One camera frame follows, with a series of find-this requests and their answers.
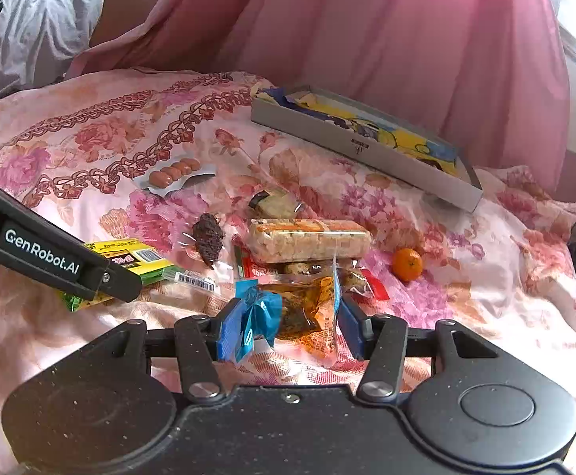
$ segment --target gray box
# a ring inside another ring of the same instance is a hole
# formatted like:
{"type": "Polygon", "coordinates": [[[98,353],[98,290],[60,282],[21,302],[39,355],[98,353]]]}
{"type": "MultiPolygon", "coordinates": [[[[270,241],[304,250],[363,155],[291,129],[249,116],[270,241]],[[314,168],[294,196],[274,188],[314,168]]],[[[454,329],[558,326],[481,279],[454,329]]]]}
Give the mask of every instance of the gray box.
{"type": "MultiPolygon", "coordinates": [[[[342,106],[359,110],[363,114],[374,116],[392,126],[405,128],[426,139],[450,146],[446,141],[425,130],[330,91],[302,85],[288,88],[286,95],[306,92],[334,100],[342,106]]],[[[458,178],[404,155],[375,139],[364,137],[333,123],[324,122],[313,116],[287,109],[261,98],[253,98],[252,100],[251,120],[260,125],[270,126],[270,128],[301,137],[306,141],[379,169],[383,173],[432,193],[468,212],[473,212],[476,209],[483,196],[483,189],[477,175],[461,156],[457,157],[456,162],[458,178]]]]}

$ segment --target barcode label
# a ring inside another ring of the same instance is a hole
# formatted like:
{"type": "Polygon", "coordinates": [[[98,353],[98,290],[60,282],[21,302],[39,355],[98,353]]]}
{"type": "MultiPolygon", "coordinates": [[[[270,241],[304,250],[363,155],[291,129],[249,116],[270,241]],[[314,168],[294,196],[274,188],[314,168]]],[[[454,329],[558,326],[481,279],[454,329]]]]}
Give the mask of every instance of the barcode label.
{"type": "Polygon", "coordinates": [[[134,250],[132,253],[134,255],[137,255],[139,259],[145,262],[156,262],[163,260],[163,258],[159,254],[157,254],[154,250],[150,249],[134,250]]]}
{"type": "Polygon", "coordinates": [[[201,287],[205,291],[211,291],[215,293],[215,284],[210,279],[203,279],[200,276],[195,276],[197,274],[191,274],[191,272],[177,272],[176,282],[188,283],[189,285],[195,285],[195,287],[201,287]]]}

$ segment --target pink floral blanket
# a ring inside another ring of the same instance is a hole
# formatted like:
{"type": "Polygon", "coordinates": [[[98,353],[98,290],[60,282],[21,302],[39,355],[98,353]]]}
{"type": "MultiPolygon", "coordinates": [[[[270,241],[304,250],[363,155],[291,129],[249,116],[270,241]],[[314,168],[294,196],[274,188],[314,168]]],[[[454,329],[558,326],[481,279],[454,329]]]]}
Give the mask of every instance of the pink floral blanket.
{"type": "MultiPolygon", "coordinates": [[[[393,313],[413,327],[459,320],[576,398],[576,277],[565,245],[576,204],[551,200],[526,168],[477,169],[484,198],[473,214],[459,211],[251,123],[251,88],[267,84],[242,73],[124,69],[17,93],[0,101],[0,187],[83,241],[130,236],[176,257],[192,217],[217,213],[229,235],[241,232],[249,198],[282,185],[313,216],[354,219],[372,231],[376,248],[366,263],[390,300],[365,299],[368,314],[393,313]],[[217,176],[165,199],[138,190],[134,176],[173,156],[215,164],[217,176]],[[420,251],[426,266],[408,285],[382,263],[402,245],[420,251]]],[[[53,290],[0,266],[0,411],[18,384],[122,320],[169,327],[210,310],[192,300],[168,306],[150,299],[70,314],[53,290]]],[[[330,369],[267,349],[239,367],[222,366],[221,376],[227,384],[355,385],[365,365],[338,341],[330,369]]],[[[426,360],[408,360],[403,390],[429,370],[426,360]]],[[[171,365],[154,374],[176,387],[171,365]]],[[[0,470],[14,462],[0,426],[0,470]]],[[[576,440],[566,464],[576,473],[576,440]]]]}

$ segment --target tangerine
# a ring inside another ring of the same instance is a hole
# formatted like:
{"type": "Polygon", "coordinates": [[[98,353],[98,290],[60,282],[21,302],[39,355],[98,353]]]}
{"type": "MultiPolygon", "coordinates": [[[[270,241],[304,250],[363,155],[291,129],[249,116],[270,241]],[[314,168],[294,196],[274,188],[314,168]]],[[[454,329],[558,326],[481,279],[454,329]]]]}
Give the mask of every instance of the tangerine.
{"type": "Polygon", "coordinates": [[[412,248],[396,250],[392,258],[391,271],[403,282],[411,282],[422,275],[422,257],[412,248]]]}

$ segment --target curtain fold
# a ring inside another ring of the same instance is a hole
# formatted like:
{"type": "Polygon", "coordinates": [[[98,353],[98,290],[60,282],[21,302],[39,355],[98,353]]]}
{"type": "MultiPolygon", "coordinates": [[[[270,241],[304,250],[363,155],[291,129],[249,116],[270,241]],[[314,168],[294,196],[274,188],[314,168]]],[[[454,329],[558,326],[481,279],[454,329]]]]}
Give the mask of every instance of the curtain fold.
{"type": "Polygon", "coordinates": [[[550,192],[565,156],[569,80],[549,0],[160,0],[69,75],[131,66],[318,85],[438,133],[476,165],[529,165],[550,192]]]}

